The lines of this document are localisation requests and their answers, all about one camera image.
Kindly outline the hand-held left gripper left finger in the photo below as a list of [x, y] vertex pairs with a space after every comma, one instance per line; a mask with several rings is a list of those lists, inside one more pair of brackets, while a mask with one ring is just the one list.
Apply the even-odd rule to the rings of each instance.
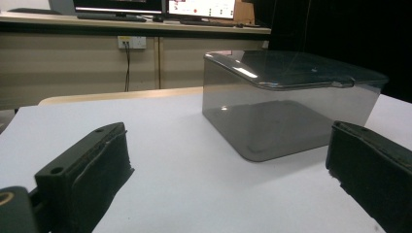
[[91, 131], [35, 174], [40, 229], [91, 233], [133, 172], [123, 123]]

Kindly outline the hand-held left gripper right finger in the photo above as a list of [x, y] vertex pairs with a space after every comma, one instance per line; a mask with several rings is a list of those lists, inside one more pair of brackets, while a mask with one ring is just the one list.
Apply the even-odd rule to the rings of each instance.
[[326, 168], [387, 233], [412, 233], [412, 150], [336, 121]]

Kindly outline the transparent grey plastic box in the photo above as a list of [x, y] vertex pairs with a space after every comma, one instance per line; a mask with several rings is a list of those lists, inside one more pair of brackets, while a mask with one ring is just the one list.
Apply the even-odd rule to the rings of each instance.
[[261, 162], [327, 145], [337, 120], [365, 125], [382, 88], [204, 84], [202, 113], [242, 157]]

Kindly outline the transparent grey box lid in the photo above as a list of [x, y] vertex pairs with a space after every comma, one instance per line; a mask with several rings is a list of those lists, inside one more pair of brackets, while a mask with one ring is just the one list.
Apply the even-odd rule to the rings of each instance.
[[204, 55], [204, 83], [245, 83], [271, 91], [383, 87], [378, 72], [316, 54], [286, 50], [211, 51]]

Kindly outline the wooden table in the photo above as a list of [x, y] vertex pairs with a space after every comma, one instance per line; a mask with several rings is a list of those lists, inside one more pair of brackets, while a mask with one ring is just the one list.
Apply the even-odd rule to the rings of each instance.
[[129, 91], [129, 92], [55, 96], [55, 97], [50, 97], [50, 98], [46, 98], [42, 100], [39, 103], [39, 106], [87, 102], [87, 101], [115, 100], [115, 99], [161, 98], [161, 97], [169, 97], [169, 96], [199, 94], [202, 92], [203, 92], [203, 87], [196, 86], [196, 87], [154, 89], [154, 90]]

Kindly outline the white table sheet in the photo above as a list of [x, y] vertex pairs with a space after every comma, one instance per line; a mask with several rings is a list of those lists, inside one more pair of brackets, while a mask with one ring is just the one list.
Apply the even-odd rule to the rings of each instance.
[[329, 174], [326, 148], [247, 161], [197, 94], [22, 108], [0, 133], [0, 188], [33, 188], [41, 168], [113, 122], [134, 172], [94, 233], [384, 233]]

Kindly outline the beige desk with panels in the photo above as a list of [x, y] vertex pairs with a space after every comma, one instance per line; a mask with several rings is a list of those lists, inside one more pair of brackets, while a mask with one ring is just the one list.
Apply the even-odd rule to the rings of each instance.
[[[0, 13], [0, 110], [54, 96], [200, 86], [203, 55], [260, 50], [267, 28]], [[120, 49], [118, 36], [147, 38]]]

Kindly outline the black curtain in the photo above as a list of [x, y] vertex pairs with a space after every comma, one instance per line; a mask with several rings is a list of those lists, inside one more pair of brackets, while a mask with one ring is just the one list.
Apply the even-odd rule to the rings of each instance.
[[272, 50], [299, 50], [389, 77], [383, 93], [412, 103], [412, 0], [254, 0]]

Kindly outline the black keyboard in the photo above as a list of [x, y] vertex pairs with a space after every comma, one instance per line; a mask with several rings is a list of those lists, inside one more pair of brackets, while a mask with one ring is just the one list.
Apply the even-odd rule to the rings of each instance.
[[136, 21], [146, 22], [147, 20], [138, 16], [130, 15], [108, 15], [108, 14], [79, 14], [78, 19], [95, 19], [95, 20], [115, 20], [115, 21]]
[[205, 21], [205, 20], [188, 20], [180, 19], [179, 22], [184, 25], [198, 25], [198, 26], [218, 26], [218, 27], [237, 27], [243, 28], [242, 23], [226, 23], [226, 22], [216, 22], [216, 21]]

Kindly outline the dark-screen monitor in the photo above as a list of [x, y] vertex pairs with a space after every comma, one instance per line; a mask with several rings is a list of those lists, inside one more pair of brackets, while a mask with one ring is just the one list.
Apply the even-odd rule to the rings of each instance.
[[162, 0], [73, 0], [78, 13], [109, 13], [120, 15], [160, 15]]

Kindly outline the brown cardboard box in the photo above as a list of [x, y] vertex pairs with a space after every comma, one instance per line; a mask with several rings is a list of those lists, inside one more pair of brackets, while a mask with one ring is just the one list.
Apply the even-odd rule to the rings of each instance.
[[256, 23], [255, 5], [243, 0], [236, 0], [233, 20], [237, 23], [254, 25]]

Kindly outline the bright-screen monitor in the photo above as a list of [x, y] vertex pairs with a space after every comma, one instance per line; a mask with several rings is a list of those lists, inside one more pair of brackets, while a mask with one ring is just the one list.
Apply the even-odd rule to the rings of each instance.
[[232, 19], [236, 0], [168, 0], [171, 15]]

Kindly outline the white wall socket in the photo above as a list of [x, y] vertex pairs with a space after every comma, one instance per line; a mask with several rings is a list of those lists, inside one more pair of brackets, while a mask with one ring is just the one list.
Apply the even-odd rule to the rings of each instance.
[[137, 36], [118, 36], [118, 47], [120, 49], [144, 50], [147, 47], [147, 38]]

